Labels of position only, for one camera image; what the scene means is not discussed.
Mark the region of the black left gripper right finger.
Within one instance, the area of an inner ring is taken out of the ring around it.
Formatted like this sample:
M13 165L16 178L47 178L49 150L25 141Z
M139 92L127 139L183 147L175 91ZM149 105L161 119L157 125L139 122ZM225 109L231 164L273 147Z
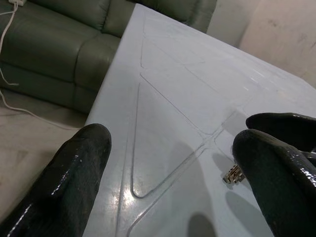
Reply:
M274 236L316 235L316 168L301 151L248 129L235 137L233 156Z

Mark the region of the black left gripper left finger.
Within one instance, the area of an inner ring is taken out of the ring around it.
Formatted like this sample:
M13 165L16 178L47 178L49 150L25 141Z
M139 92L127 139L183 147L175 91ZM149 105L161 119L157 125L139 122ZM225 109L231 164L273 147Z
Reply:
M24 198L0 224L2 237L80 237L109 159L109 130L93 123L56 152Z

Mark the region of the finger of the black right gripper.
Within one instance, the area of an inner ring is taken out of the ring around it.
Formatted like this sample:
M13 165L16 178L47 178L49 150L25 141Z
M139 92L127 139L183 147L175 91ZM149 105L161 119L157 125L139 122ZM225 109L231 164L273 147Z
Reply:
M260 113L246 119L249 129L265 132L304 152L316 150L316 119L296 113Z

